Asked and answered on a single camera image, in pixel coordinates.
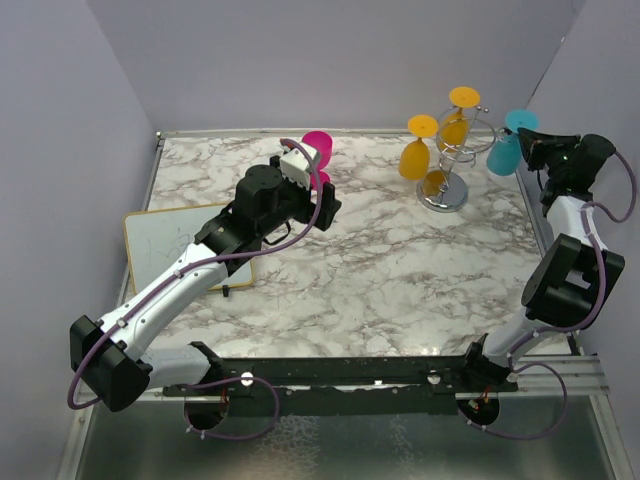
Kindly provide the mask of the blue wine glass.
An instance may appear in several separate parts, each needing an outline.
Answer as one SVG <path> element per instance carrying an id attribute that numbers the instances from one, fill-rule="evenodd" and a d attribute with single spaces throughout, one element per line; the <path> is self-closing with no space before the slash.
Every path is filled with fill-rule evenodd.
<path id="1" fill-rule="evenodd" d="M 515 173 L 522 159 L 518 129 L 535 130 L 539 119 L 535 113 L 526 109 L 516 109 L 505 116 L 505 125 L 496 134 L 488 158 L 487 168 L 498 176 L 509 176 Z"/>

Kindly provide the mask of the pink wine glass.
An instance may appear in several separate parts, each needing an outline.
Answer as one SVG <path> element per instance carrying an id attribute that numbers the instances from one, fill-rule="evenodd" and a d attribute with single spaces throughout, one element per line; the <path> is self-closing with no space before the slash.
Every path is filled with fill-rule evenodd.
<path id="1" fill-rule="evenodd" d="M 302 137 L 302 142 L 313 147 L 319 154 L 320 160 L 317 163 L 317 170 L 322 183 L 329 182 L 330 176 L 324 171 L 328 166 L 333 151 L 333 139 L 325 131 L 315 130 L 306 133 Z"/>

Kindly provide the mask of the yellow wine glass front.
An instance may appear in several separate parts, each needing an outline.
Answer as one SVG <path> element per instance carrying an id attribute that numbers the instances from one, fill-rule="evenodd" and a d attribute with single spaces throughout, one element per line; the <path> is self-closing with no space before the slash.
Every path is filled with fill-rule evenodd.
<path id="1" fill-rule="evenodd" d="M 424 140 L 438 132 L 437 120 L 429 115 L 415 115 L 407 122 L 407 129 L 415 139 L 403 150 L 398 165 L 399 174 L 411 181 L 423 179 L 430 163 L 430 151 Z"/>

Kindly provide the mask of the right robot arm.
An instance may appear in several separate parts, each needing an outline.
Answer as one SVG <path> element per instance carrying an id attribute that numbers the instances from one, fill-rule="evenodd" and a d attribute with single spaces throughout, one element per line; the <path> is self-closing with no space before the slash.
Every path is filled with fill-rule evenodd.
<path id="1" fill-rule="evenodd" d="M 548 176 L 540 203 L 554 241 L 525 285 L 520 310 L 468 348 L 459 378 L 472 391 L 505 383 L 516 362 L 547 338 L 589 328 L 625 267 L 597 232 L 593 213 L 600 205 L 590 190 L 605 162 L 619 154 L 614 144 L 598 134 L 524 127 L 517 138 L 528 169 Z"/>

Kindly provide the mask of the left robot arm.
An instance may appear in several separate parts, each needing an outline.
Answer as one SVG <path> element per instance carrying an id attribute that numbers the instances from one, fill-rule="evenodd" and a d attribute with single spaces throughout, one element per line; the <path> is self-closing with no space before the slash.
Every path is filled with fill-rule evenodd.
<path id="1" fill-rule="evenodd" d="M 188 385 L 206 395 L 220 385 L 214 354 L 193 342 L 150 350 L 161 331 L 209 288 L 249 259 L 265 254 L 266 238 L 295 220 L 325 231 L 341 207 L 331 185 L 322 186 L 320 156 L 295 144 L 268 164 L 249 168 L 234 200 L 207 221 L 179 258 L 145 289 L 97 321 L 81 316 L 70 328 L 72 382 L 84 382 L 110 411 L 143 392 Z"/>

